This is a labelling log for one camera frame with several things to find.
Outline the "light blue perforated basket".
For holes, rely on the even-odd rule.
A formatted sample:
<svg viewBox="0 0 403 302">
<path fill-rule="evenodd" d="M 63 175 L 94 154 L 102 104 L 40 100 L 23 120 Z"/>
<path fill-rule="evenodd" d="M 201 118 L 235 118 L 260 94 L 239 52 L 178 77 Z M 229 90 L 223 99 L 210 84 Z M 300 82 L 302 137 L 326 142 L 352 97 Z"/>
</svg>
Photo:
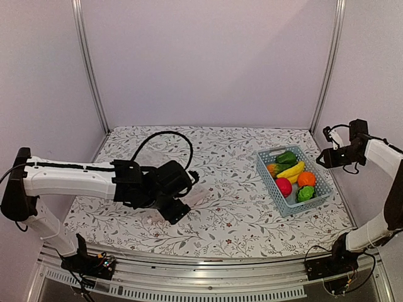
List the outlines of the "light blue perforated basket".
<svg viewBox="0 0 403 302">
<path fill-rule="evenodd" d="M 266 166 L 274 164 L 276 156 L 286 151 L 293 152 L 298 161 L 304 161 L 305 170 L 312 172 L 316 176 L 315 198 L 299 203 L 297 201 L 297 184 L 292 185 L 292 193 L 287 198 L 285 198 L 280 192 L 280 189 L 275 183 L 275 179 L 270 175 Z M 282 217 L 287 217 L 321 206 L 333 195 L 331 186 L 321 175 L 317 165 L 309 159 L 298 145 L 275 147 L 268 150 L 258 151 L 256 156 L 256 169 Z"/>
</svg>

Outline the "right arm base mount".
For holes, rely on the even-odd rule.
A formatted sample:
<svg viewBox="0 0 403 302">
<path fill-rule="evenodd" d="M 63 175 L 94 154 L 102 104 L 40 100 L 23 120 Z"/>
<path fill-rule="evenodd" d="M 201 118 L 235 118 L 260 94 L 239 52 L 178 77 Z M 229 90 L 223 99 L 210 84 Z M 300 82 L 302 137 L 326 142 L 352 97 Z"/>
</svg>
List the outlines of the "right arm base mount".
<svg viewBox="0 0 403 302">
<path fill-rule="evenodd" d="M 329 252 L 330 255 L 314 259 L 308 259 L 312 249 Z M 360 252 L 346 250 L 345 244 L 337 240 L 336 246 L 327 250 L 319 245 L 308 249 L 304 257 L 305 273 L 309 281 L 325 280 L 324 289 L 333 296 L 344 295 L 350 289 L 358 270 L 358 257 Z"/>
</svg>

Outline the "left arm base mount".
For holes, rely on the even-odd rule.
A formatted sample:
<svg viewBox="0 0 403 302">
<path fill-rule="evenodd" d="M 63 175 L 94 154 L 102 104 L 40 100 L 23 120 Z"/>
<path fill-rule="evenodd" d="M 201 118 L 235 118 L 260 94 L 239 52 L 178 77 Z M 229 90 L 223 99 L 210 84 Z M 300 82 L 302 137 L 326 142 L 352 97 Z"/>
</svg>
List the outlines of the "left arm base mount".
<svg viewBox="0 0 403 302">
<path fill-rule="evenodd" d="M 112 280 L 115 272 L 116 259 L 113 255 L 102 252 L 98 255 L 89 255 L 86 241 L 77 234 L 78 248 L 74 255 L 62 259 L 61 268 L 78 273 L 80 276 L 96 277 L 98 279 Z"/>
</svg>

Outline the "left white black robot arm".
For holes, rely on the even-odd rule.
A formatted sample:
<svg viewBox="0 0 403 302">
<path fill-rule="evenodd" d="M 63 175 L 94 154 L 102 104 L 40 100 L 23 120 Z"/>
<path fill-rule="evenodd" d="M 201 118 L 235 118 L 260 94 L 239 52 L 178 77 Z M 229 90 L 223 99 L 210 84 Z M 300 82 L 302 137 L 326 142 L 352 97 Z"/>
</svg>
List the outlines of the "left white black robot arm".
<svg viewBox="0 0 403 302">
<path fill-rule="evenodd" d="M 190 207 L 181 199 L 199 181 L 197 172 L 174 160 L 160 167 L 140 166 L 133 160 L 55 162 L 32 156 L 28 147 L 18 150 L 12 168 L 3 178 L 7 183 L 1 213 L 36 231 L 61 256 L 68 257 L 80 273 L 94 266 L 93 258 L 85 252 L 84 239 L 71 235 L 40 201 L 41 196 L 89 196 L 134 210 L 150 208 L 174 225 L 189 213 Z"/>
</svg>

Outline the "clear zip top bag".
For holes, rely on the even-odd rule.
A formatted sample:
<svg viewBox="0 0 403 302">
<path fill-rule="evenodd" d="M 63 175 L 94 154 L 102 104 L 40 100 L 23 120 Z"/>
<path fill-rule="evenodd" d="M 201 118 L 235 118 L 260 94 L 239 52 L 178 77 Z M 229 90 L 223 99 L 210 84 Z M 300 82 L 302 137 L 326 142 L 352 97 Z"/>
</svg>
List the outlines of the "clear zip top bag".
<svg viewBox="0 0 403 302">
<path fill-rule="evenodd" d="M 140 166 L 160 167 L 163 164 L 168 163 L 172 158 L 159 152 L 140 153 L 135 161 Z M 208 196 L 209 192 L 199 183 L 195 184 L 189 193 L 180 197 L 183 203 L 186 203 L 191 208 L 200 202 L 204 197 Z"/>
</svg>

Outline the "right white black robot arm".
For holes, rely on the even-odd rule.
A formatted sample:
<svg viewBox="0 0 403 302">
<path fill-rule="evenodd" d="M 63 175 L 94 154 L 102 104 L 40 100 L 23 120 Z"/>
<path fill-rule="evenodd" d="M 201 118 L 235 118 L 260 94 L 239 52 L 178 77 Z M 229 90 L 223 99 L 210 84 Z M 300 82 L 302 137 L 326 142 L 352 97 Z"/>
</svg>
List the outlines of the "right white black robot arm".
<svg viewBox="0 0 403 302">
<path fill-rule="evenodd" d="M 365 166 L 379 169 L 366 182 L 370 186 L 369 205 L 377 199 L 380 211 L 374 218 L 356 230 L 338 237 L 332 245 L 332 255 L 326 260 L 330 274 L 339 274 L 350 261 L 371 248 L 385 245 L 402 231 L 402 150 L 385 138 L 369 134 L 368 123 L 356 119 L 348 124 L 327 126 L 323 129 L 332 147 L 324 149 L 316 162 L 326 169 L 347 166 Z"/>
</svg>

